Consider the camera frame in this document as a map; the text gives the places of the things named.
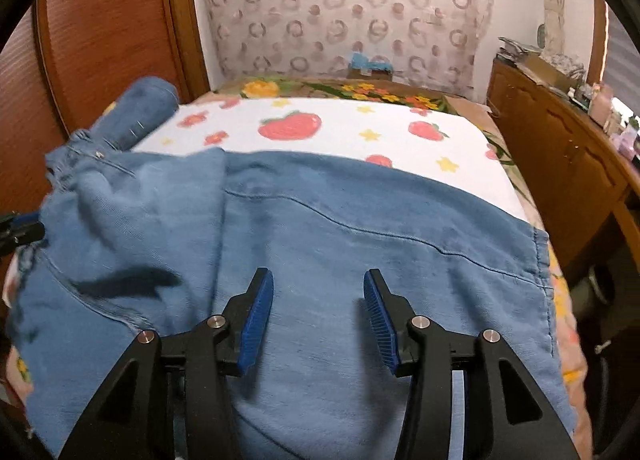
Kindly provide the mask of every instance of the blue object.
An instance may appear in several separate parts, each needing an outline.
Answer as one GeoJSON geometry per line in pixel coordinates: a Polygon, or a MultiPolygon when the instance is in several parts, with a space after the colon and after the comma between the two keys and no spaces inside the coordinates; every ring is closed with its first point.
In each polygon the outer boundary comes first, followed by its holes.
{"type": "Polygon", "coordinates": [[[546,233],[459,189],[356,160],[126,151],[176,107],[169,84],[138,82],[47,156],[47,236],[20,253],[8,329],[35,386],[28,418],[53,452],[139,329],[191,329],[259,266],[277,282],[269,323],[254,369],[229,379],[245,458],[393,457],[409,381],[388,374],[370,331],[371,268],[447,330],[500,332],[573,429],[546,233]]]}
{"type": "Polygon", "coordinates": [[[354,52],[351,57],[351,68],[358,69],[369,69],[369,70],[379,70],[384,72],[393,72],[394,68],[391,63],[385,62],[371,62],[365,56],[363,56],[360,52],[354,52]]]}
{"type": "Polygon", "coordinates": [[[371,277],[371,273],[364,275],[364,299],[371,319],[371,328],[376,336],[378,348],[382,355],[382,362],[396,374],[400,358],[398,357],[398,339],[389,314],[386,313],[380,293],[371,277]]]}
{"type": "Polygon", "coordinates": [[[247,373],[255,364],[260,351],[260,342],[267,326],[267,319],[271,311],[273,301],[273,274],[267,272],[258,289],[254,304],[249,312],[244,328],[242,328],[240,355],[238,357],[238,369],[241,374],[247,373]]]}

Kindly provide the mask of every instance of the patterned wallpaper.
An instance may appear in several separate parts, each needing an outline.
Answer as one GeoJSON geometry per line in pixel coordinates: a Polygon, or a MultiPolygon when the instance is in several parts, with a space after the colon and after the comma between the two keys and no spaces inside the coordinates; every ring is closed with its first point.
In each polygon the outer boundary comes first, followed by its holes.
{"type": "Polygon", "coordinates": [[[208,0],[227,78],[344,76],[353,52],[412,85],[468,96],[493,0],[208,0]]]}

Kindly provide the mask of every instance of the red flower print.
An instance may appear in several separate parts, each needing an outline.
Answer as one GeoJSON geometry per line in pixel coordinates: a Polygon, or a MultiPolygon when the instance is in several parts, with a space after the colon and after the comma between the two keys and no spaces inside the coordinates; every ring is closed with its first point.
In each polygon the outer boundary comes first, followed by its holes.
{"type": "Polygon", "coordinates": [[[226,110],[228,108],[233,108],[234,106],[238,106],[240,104],[240,97],[234,97],[233,99],[227,99],[225,102],[220,104],[221,110],[226,110]]]}
{"type": "Polygon", "coordinates": [[[487,144],[486,146],[489,148],[489,151],[487,151],[484,154],[484,156],[487,157],[489,160],[500,160],[498,156],[495,154],[494,147],[491,144],[487,144]]]}
{"type": "Polygon", "coordinates": [[[426,117],[427,114],[431,113],[431,110],[425,110],[424,108],[411,108],[411,113],[426,117]]]}
{"type": "Polygon", "coordinates": [[[201,122],[204,122],[205,120],[207,120],[207,113],[206,112],[200,112],[199,114],[187,115],[183,120],[178,122],[178,127],[180,127],[180,128],[189,128],[190,126],[193,126],[194,124],[199,124],[201,122]]]}
{"type": "Polygon", "coordinates": [[[385,167],[393,167],[394,163],[391,162],[391,159],[384,155],[369,155],[365,162],[370,162],[372,164],[378,164],[379,166],[385,167]]]}
{"type": "Polygon", "coordinates": [[[321,125],[316,114],[295,110],[282,119],[264,120],[258,133],[271,140],[304,140],[314,136],[321,125]]]}
{"type": "Polygon", "coordinates": [[[228,138],[227,132],[216,132],[212,135],[207,135],[204,139],[205,146],[212,146],[213,144],[220,144],[223,140],[228,138]]]}

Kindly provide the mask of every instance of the white wall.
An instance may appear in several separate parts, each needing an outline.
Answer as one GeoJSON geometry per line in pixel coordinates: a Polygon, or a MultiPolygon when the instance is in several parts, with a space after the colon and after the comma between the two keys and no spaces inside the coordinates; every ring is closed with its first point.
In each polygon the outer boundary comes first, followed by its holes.
{"type": "Polygon", "coordinates": [[[495,53],[503,46],[498,38],[511,37],[536,45],[538,26],[544,21],[543,0],[494,0],[491,25],[476,52],[474,96],[478,103],[486,100],[495,53]]]}
{"type": "Polygon", "coordinates": [[[593,46],[594,0],[564,0],[564,53],[578,56],[589,71],[593,46]]]}
{"type": "Polygon", "coordinates": [[[198,30],[200,31],[200,44],[202,45],[205,66],[207,67],[209,87],[215,90],[222,86],[225,82],[225,77],[222,75],[222,70],[218,63],[216,47],[213,44],[213,36],[210,34],[207,2],[206,0],[193,0],[193,2],[196,8],[196,19],[198,21],[198,30]]]}

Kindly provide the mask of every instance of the metal screw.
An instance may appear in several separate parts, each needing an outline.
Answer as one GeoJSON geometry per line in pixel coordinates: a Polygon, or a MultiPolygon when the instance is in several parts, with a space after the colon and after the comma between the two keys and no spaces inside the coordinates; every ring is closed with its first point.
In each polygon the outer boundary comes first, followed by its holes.
{"type": "Polygon", "coordinates": [[[500,334],[495,330],[485,330],[482,332],[482,337],[484,337],[490,343],[497,343],[500,340],[500,334]]]}
{"type": "Polygon", "coordinates": [[[417,315],[411,319],[411,324],[416,328],[427,328],[431,324],[431,321],[423,315],[417,315]]]}
{"type": "Polygon", "coordinates": [[[209,319],[207,319],[207,325],[210,328],[221,328],[226,324],[226,319],[221,315],[212,315],[209,319]]]}
{"type": "Polygon", "coordinates": [[[138,342],[146,345],[154,340],[156,334],[153,330],[143,330],[138,334],[138,342]]]}

